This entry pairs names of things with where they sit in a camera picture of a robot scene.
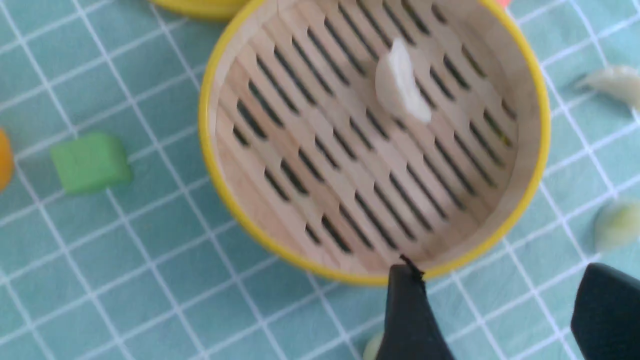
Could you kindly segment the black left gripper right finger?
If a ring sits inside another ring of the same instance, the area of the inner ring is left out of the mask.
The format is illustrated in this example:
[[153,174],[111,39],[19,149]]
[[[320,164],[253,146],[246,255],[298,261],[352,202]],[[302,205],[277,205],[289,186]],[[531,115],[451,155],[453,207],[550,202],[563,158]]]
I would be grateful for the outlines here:
[[570,328],[585,360],[638,360],[640,281],[603,263],[588,264]]

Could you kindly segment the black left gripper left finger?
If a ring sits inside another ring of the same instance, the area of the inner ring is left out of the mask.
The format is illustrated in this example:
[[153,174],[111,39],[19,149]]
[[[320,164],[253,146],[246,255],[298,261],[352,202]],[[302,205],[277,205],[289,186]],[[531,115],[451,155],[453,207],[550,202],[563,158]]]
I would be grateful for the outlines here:
[[377,360],[453,360],[428,301],[425,273],[406,255],[388,273]]

